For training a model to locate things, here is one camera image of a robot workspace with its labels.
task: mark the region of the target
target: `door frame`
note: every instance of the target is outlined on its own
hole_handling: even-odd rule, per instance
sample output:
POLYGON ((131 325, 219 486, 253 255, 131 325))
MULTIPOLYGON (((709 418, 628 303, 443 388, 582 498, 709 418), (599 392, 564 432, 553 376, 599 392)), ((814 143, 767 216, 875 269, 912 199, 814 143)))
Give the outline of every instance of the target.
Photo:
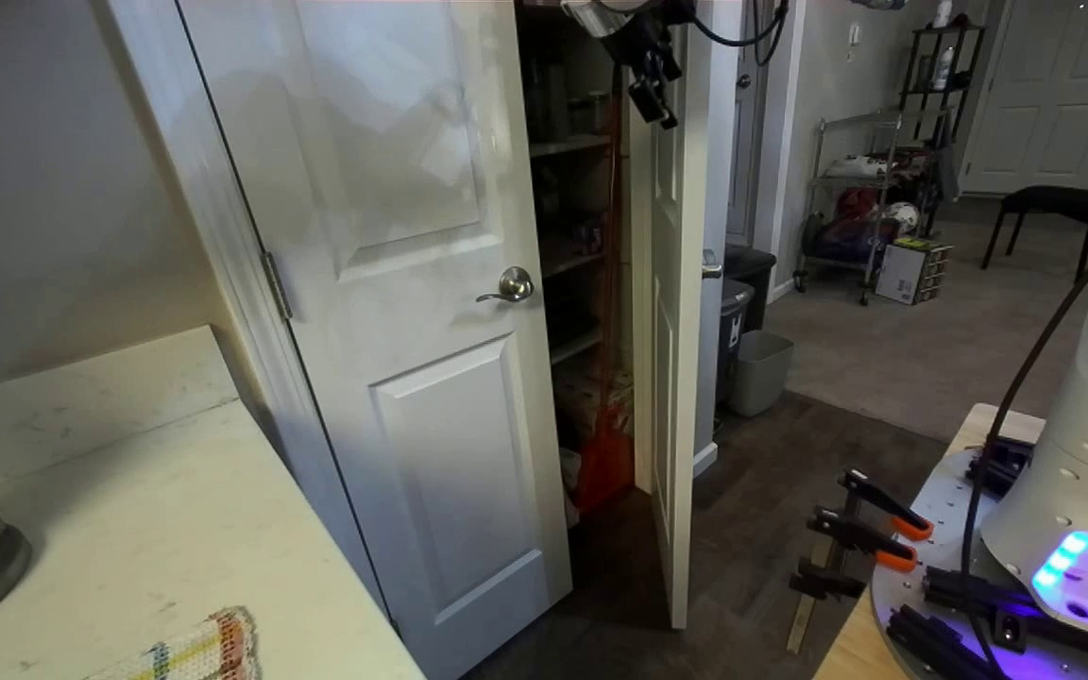
POLYGON ((241 361, 277 427, 302 494, 346 557, 366 592, 385 607, 378 570, 370 567, 363 529, 353 509, 346 480, 326 436, 319 397, 305 383, 302 357, 270 282, 264 246, 237 184, 232 146, 214 125, 214 104, 199 78, 198 53, 171 4, 108 0, 107 34, 121 38, 121 71, 131 77, 137 109, 171 162, 188 225, 198 227, 227 316, 234 320, 241 361))
POLYGON ((962 121, 962 162, 958 162, 958 178, 955 178, 955 184, 966 193, 966 197, 990 197, 990 193, 977 193, 977 189, 966 189, 966 168, 971 168, 971 159, 973 159, 973 133, 977 133, 977 121, 982 121, 982 114, 985 114, 985 107, 990 107, 990 99, 992 99, 992 68, 999 68, 999 60, 1000 60, 1000 48, 1005 48, 1005 42, 1010 42, 1010 17, 1014 17, 1014 4, 1019 4, 1019 0, 992 0, 992 7, 990 7, 990 29, 992 29, 992 42, 985 46, 985 53, 982 53, 982 86, 977 86, 977 95, 973 95, 973 104, 966 107, 966 121, 962 121))

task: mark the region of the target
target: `door hinge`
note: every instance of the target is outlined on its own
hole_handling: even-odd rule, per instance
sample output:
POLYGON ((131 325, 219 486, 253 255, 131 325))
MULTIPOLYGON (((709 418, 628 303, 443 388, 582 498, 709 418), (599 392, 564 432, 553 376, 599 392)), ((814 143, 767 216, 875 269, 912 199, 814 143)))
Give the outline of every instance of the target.
POLYGON ((280 310, 285 325, 290 325, 286 288, 285 288, 285 275, 280 275, 272 250, 261 250, 261 261, 264 261, 264 275, 270 275, 277 310, 280 310))

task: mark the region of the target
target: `white countertop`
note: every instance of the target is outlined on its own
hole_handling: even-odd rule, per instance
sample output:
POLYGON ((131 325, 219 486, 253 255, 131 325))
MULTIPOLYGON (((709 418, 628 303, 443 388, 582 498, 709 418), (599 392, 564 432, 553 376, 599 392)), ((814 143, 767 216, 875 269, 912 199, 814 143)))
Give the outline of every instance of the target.
MULTIPOLYGON (((108 378, 108 366, 66 371, 82 386, 87 376, 108 378, 107 388, 87 388, 93 405, 62 405, 62 371, 37 376, 48 383, 40 392, 53 418, 30 418, 0 442, 16 445, 13 458, 0 455, 0 513, 37 546, 30 575, 0 605, 0 678, 103 674, 232 605, 253 612, 256 659, 272 680, 419 678, 270 437, 223 388, 223 363, 214 344, 214 361, 203 361, 203 342, 212 344, 209 332, 181 332, 159 349, 166 361, 156 349, 107 361, 131 366, 141 386, 108 378), (161 376, 188 386, 171 397, 188 411, 151 407, 131 422, 137 436, 58 418, 62 407, 108 407, 127 422, 121 405, 151 402, 161 376), (37 436, 35 458, 20 455, 26 432, 37 436)), ((26 392, 26 383, 6 386, 3 411, 35 417, 40 402, 26 392)))

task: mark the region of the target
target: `black chair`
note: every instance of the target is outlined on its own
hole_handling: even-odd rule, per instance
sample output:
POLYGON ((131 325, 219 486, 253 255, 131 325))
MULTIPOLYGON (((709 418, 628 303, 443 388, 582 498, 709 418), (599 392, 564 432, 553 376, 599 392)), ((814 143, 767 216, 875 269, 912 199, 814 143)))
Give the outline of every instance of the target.
POLYGON ((1078 256, 1078 275, 1073 275, 1073 280, 1086 275, 1086 265, 1088 265, 1088 189, 1073 189, 1073 184, 1028 184, 1028 189, 1010 193, 1010 197, 1000 199, 1000 211, 999 211, 999 225, 992 225, 992 233, 990 233, 982 269, 990 269, 990 261, 992 261, 992 246, 999 246, 1005 211, 1016 211, 1014 233, 1010 233, 1010 241, 1005 241, 1005 255, 1014 255, 1014 246, 1019 241, 1019 231, 1023 231, 1023 216, 1028 216, 1028 211, 1054 211, 1054 216, 1067 216, 1067 220, 1086 225, 1086 241, 1079 241, 1079 256, 1078 256))

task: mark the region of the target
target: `door knob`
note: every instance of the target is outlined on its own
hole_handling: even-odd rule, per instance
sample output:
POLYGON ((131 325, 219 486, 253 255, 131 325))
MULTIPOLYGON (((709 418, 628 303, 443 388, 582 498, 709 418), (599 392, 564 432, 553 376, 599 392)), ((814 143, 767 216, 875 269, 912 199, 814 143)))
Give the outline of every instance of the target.
POLYGON ((491 300, 520 303, 520 300, 531 300, 531 296, 538 296, 531 275, 526 269, 505 269, 501 280, 500 280, 500 291, 476 296, 476 303, 491 303, 491 300))

